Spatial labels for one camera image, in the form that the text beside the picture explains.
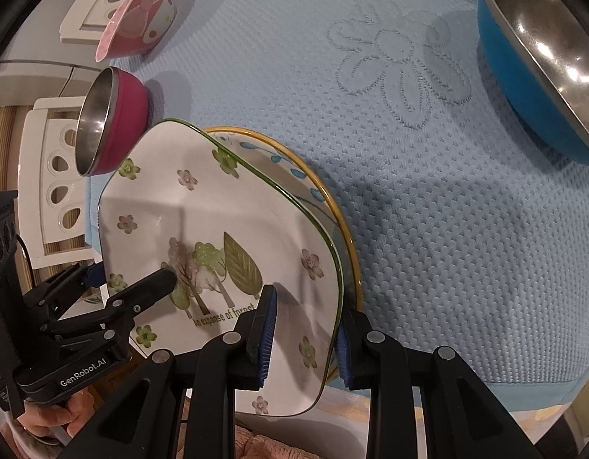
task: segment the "green-rimmed plate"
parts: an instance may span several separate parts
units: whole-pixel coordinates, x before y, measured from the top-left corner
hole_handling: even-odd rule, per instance
[[[136,318],[131,335],[146,355],[201,348],[278,283],[269,376],[259,392],[237,392],[235,407],[293,415],[314,405],[343,274],[326,230],[280,185],[196,127],[165,120],[109,180],[99,234],[111,294],[159,267],[178,275],[174,292]]]

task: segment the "hand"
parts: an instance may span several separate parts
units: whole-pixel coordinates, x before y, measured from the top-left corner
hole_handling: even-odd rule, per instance
[[[70,437],[76,436],[95,413],[94,398],[84,389],[67,401],[67,408],[60,406],[39,407],[32,402],[24,402],[24,412],[18,418],[20,424],[35,436],[47,436],[50,427],[67,426]]]

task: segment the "bowl rim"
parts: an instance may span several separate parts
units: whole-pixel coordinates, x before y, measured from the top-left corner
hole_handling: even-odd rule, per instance
[[[343,217],[341,208],[339,207],[338,203],[336,203],[332,193],[330,193],[329,189],[326,188],[326,185],[324,185],[324,182],[320,179],[320,177],[314,173],[314,171],[312,171],[311,168],[304,162],[304,160],[302,160],[301,157],[299,157],[296,153],[266,134],[259,133],[258,131],[254,131],[249,128],[242,128],[237,126],[211,126],[203,129],[206,133],[244,134],[245,136],[249,136],[253,139],[257,139],[266,143],[267,145],[272,146],[274,149],[280,151],[292,162],[294,162],[294,164],[305,173],[305,175],[312,181],[318,190],[320,190],[320,193],[322,193],[322,196],[324,197],[324,201],[328,205],[330,211],[333,213],[337,225],[343,234],[345,246],[348,250],[349,260],[352,265],[352,274],[354,276],[356,310],[358,312],[362,312],[362,273],[360,261],[358,260],[358,252],[356,251],[356,243],[354,242],[354,238],[352,237],[352,234],[349,230],[348,223]]]
[[[229,156],[233,157],[239,164],[241,164],[243,167],[245,167],[246,169],[248,169],[252,174],[254,174],[258,178],[260,178],[263,182],[265,182],[266,184],[268,184],[269,186],[271,186],[272,188],[274,188],[275,191],[277,191],[278,193],[280,193],[281,196],[283,196],[287,200],[289,200],[289,202],[292,203],[296,208],[298,208],[298,210],[305,217],[307,217],[307,219],[312,223],[312,225],[318,230],[318,233],[320,233],[320,235],[323,237],[323,240],[324,240],[324,242],[326,242],[326,246],[327,246],[327,248],[330,251],[330,255],[332,256],[333,263],[334,263],[335,269],[336,269],[337,285],[338,285],[338,289],[339,289],[337,314],[336,314],[335,324],[334,324],[334,327],[333,327],[333,332],[331,333],[330,344],[329,344],[329,347],[334,348],[335,342],[336,342],[336,335],[337,335],[337,332],[338,332],[339,325],[341,323],[341,315],[342,315],[342,312],[343,312],[343,303],[344,303],[345,294],[344,294],[343,267],[341,266],[341,258],[339,258],[339,254],[338,254],[338,252],[336,250],[335,243],[333,242],[332,238],[329,236],[329,233],[324,229],[323,225],[311,213],[311,211],[309,211],[302,203],[300,203],[297,199],[295,199],[295,197],[293,197],[288,191],[286,191],[284,188],[282,188],[281,185],[277,184],[275,181],[273,181],[271,178],[269,178],[269,176],[267,176],[265,173],[263,173],[262,171],[259,171],[252,164],[250,164],[249,162],[247,162],[244,159],[242,159],[237,153],[234,153],[227,146],[224,146],[222,143],[220,143],[219,141],[217,141],[206,130],[203,130],[202,128],[199,128],[199,127],[193,125],[192,123],[190,123],[188,121],[185,121],[185,120],[182,120],[182,119],[176,119],[176,118],[173,118],[173,117],[167,117],[165,119],[161,119],[161,120],[156,121],[151,126],[151,128],[149,128],[144,133],[144,135],[141,136],[135,142],[135,144],[133,145],[133,147],[131,148],[131,150],[125,156],[125,159],[128,158],[128,155],[135,149],[135,147],[140,143],[140,141],[143,140],[143,138],[145,137],[145,135],[149,131],[151,131],[152,129],[154,129],[155,127],[157,127],[159,124],[163,124],[163,123],[166,123],[166,122],[175,122],[177,124],[181,124],[183,126],[186,126],[191,131],[194,131],[197,134],[200,134],[202,137],[204,137],[207,140],[209,140],[216,147],[220,148],[221,150],[224,150]],[[118,170],[116,169],[109,176],[109,179],[108,179],[106,185],[103,187],[103,191],[101,192],[101,195],[99,197],[98,205],[97,205],[97,213],[96,213],[96,220],[97,220],[97,224],[98,225],[100,225],[100,221],[101,221],[101,200],[103,199],[103,195],[105,194],[106,188],[109,187],[109,183],[112,181],[112,179],[115,178],[115,176],[117,175],[117,173],[118,173]],[[99,244],[101,246],[101,250],[103,250],[103,239],[102,239],[102,234],[101,234],[100,231],[99,231]],[[292,416],[303,414],[303,413],[309,411],[309,409],[312,409],[318,403],[318,401],[320,400],[320,397],[322,396],[322,393],[323,393],[324,388],[327,385],[327,383],[330,380],[332,380],[333,378],[335,378],[335,376],[336,376],[336,368],[331,368],[331,367],[332,367],[332,350],[329,350],[329,352],[327,354],[326,367],[324,368],[324,374],[323,374],[322,384],[320,385],[320,391],[316,395],[316,398],[314,399],[313,404],[308,409],[306,409],[305,411],[298,412],[297,414],[280,415],[278,417],[292,417]]]
[[[577,20],[577,17],[575,17],[574,13],[572,13],[571,9],[567,7],[564,1],[558,1],[565,7],[569,14],[571,14],[573,18]],[[571,105],[566,101],[562,94],[560,94],[558,89],[547,76],[546,72],[543,70],[528,48],[524,45],[522,40],[518,37],[516,31],[513,29],[503,12],[500,10],[496,0],[483,0],[483,2],[488,8],[488,12],[494,18],[497,26],[501,29],[507,38],[509,44],[514,47],[520,59],[522,59],[522,61],[525,63],[527,69],[538,81],[541,88],[543,88],[543,91],[551,98],[554,105],[565,117],[566,121],[569,123],[569,125],[571,125],[575,133],[577,133],[580,139],[586,144],[587,148],[589,148],[589,131],[586,128],[586,125],[579,119],[577,113],[572,109]],[[583,26],[581,26],[581,30],[589,39],[589,35]]]
[[[92,101],[91,94],[93,93],[93,88],[97,88],[98,85],[100,84],[100,81],[105,81],[105,76],[107,76],[107,75],[111,76],[111,90],[109,92],[109,101],[107,104],[107,108],[105,110],[105,116],[104,116],[104,120],[103,120],[103,130],[101,132],[101,137],[99,138],[99,143],[97,143],[96,148],[94,148],[94,150],[93,150],[90,163],[88,163],[88,167],[86,168],[86,170],[84,172],[82,172],[82,171],[80,171],[82,148],[81,148],[81,144],[79,143],[79,133],[80,133],[80,123],[82,121],[83,113],[84,113],[84,107],[86,107],[87,109],[89,108],[88,104]],[[96,169],[96,166],[100,161],[101,154],[103,153],[103,149],[105,148],[105,143],[107,143],[107,139],[109,137],[109,132],[111,130],[111,126],[114,121],[114,116],[115,116],[115,112],[116,112],[115,107],[116,107],[116,102],[118,100],[119,89],[120,89],[120,78],[119,78],[118,69],[116,67],[107,67],[107,68],[103,69],[99,73],[99,75],[96,77],[96,79],[94,80],[94,82],[90,86],[90,89],[88,90],[88,93],[86,94],[86,97],[84,98],[84,101],[82,102],[82,108],[79,111],[78,122],[76,125],[76,143],[75,143],[75,167],[78,170],[78,173],[80,176],[92,176],[94,169]]]

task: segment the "hello kitty bowl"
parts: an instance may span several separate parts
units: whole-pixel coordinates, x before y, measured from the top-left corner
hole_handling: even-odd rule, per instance
[[[143,54],[156,46],[176,15],[173,0],[122,0],[107,24],[95,60]]]

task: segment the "screw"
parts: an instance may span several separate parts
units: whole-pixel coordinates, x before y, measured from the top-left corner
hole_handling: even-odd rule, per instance
[[[228,343],[228,345],[233,345],[234,343],[237,343],[239,340],[241,340],[241,335],[236,331],[229,331],[228,333],[225,333],[222,337],[222,341],[224,343]]]
[[[167,362],[170,358],[171,355],[166,350],[157,350],[152,354],[152,361],[156,364]]]
[[[367,340],[371,343],[381,343],[385,340],[385,335],[381,331],[369,331]]]
[[[451,347],[439,347],[437,353],[439,354],[439,357],[444,360],[452,360],[456,357],[456,352],[454,352],[454,349]]]

